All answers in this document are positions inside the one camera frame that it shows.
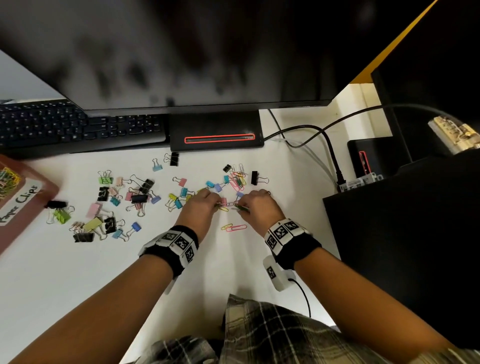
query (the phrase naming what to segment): desk surface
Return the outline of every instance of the desk surface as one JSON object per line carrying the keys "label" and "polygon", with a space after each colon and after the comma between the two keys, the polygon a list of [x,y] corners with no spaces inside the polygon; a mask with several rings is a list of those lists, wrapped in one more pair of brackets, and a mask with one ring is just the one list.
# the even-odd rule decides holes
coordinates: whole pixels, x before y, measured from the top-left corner
{"label": "desk surface", "polygon": [[[331,121],[365,107],[359,85],[347,87],[330,106],[274,110],[282,127],[311,123],[325,126]],[[276,131],[267,110],[260,111],[264,135]],[[353,118],[350,124],[339,124],[329,130],[336,156],[345,178],[354,172],[347,150],[347,140],[372,137],[368,115]],[[288,138],[304,140],[310,131],[288,134]],[[321,160],[331,165],[322,141],[310,143]],[[113,177],[128,178],[132,174],[153,179],[153,192],[162,201],[145,208],[146,216],[127,212],[130,203],[118,207],[110,202],[104,209],[113,211],[127,226],[138,222],[142,230],[128,242],[109,237],[100,242],[74,243],[69,225],[47,225],[47,212],[42,213],[0,256],[0,362],[13,358],[27,344],[91,294],[112,280],[136,258],[141,246],[170,228],[178,210],[169,213],[165,207],[168,193],[177,194],[180,187],[173,177],[186,178],[186,187],[197,191],[207,180],[222,181],[226,164],[242,163],[247,173],[258,170],[268,177],[267,188],[287,217],[299,221],[331,253],[338,256],[335,240],[324,210],[322,198],[335,192],[326,174],[303,149],[289,149],[283,142],[267,141],[265,147],[250,150],[184,153],[180,165],[163,163],[168,148],[138,149],[63,155],[32,161],[29,164],[60,186],[58,199],[67,200],[76,211],[72,221],[86,221],[85,213],[96,200],[99,170],[111,170]],[[152,171],[152,159],[158,158],[164,169]],[[248,185],[248,192],[255,186]],[[228,201],[235,200],[235,191],[227,186],[221,193]],[[242,220],[234,211],[219,211],[198,256],[177,280],[169,295],[163,295],[124,357],[134,360],[141,350],[162,338],[182,335],[219,337],[219,326],[230,293],[259,301],[268,301],[304,315],[307,305],[298,287],[283,292],[274,289],[262,260],[269,250],[262,238],[248,227],[227,233],[220,227]],[[332,319],[303,286],[313,318],[333,325]]]}

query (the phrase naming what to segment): wristband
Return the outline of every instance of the wristband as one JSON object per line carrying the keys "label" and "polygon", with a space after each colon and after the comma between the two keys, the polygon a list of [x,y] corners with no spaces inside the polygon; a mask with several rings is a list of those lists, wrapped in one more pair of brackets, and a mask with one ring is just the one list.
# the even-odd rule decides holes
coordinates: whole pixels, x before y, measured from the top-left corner
{"label": "wristband", "polygon": [[296,261],[322,247],[308,230],[289,218],[268,229],[264,239],[283,269],[293,269]]}
{"label": "wristband", "polygon": [[162,258],[172,268],[175,278],[193,260],[197,250],[197,234],[186,226],[176,225],[145,244],[138,256],[150,254]]}

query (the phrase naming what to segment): person's right arm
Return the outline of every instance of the person's right arm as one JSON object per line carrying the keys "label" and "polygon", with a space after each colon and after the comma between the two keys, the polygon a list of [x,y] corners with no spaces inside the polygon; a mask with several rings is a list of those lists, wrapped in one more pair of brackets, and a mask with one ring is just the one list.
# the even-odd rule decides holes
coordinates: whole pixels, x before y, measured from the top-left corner
{"label": "person's right arm", "polygon": [[[265,190],[244,195],[239,211],[262,238],[285,219]],[[323,248],[294,263],[297,274],[327,310],[342,333],[367,345],[388,360],[407,363],[422,352],[453,345],[392,296],[350,269]]]}

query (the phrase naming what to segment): shirt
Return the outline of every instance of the shirt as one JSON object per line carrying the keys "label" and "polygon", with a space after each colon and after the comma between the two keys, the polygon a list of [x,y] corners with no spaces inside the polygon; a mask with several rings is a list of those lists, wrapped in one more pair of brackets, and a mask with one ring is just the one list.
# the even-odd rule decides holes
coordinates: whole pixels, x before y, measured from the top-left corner
{"label": "shirt", "polygon": [[[230,295],[220,357],[206,339],[163,340],[135,364],[163,363],[388,363],[386,359],[327,325],[271,303]],[[480,363],[474,350],[426,353],[414,364]]]}

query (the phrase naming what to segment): beige connector port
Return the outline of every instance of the beige connector port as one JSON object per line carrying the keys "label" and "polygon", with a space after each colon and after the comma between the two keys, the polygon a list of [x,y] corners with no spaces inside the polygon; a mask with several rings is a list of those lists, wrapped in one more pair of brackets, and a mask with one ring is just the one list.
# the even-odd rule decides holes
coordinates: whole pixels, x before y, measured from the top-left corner
{"label": "beige connector port", "polygon": [[437,116],[428,125],[452,154],[480,148],[480,135],[468,124],[457,126],[453,121]]}

